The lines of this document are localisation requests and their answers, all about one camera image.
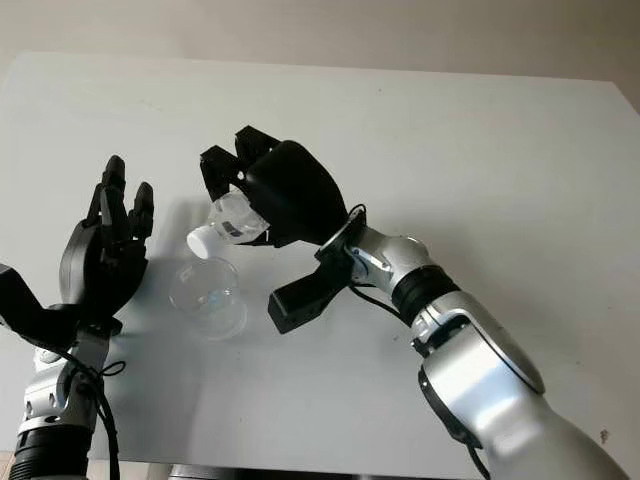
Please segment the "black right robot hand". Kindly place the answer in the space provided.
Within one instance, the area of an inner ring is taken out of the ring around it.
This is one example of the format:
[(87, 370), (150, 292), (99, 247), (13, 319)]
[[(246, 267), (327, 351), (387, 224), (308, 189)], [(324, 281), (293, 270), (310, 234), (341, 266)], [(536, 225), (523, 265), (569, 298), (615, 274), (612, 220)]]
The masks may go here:
[(301, 144), (246, 126), (235, 134), (235, 149), (210, 147), (200, 155), (200, 170), (213, 201), (234, 186), (269, 224), (250, 246), (321, 246), (347, 221), (338, 185)]

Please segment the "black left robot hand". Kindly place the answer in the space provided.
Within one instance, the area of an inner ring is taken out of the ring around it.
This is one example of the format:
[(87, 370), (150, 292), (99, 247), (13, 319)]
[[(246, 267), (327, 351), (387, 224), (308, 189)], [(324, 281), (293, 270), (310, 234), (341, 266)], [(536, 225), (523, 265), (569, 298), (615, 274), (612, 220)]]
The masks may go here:
[(125, 162), (109, 158), (86, 217), (75, 226), (59, 267), (62, 301), (81, 312), (80, 324), (105, 335), (120, 333), (116, 313), (140, 286), (153, 230), (153, 187), (143, 182), (126, 210)]

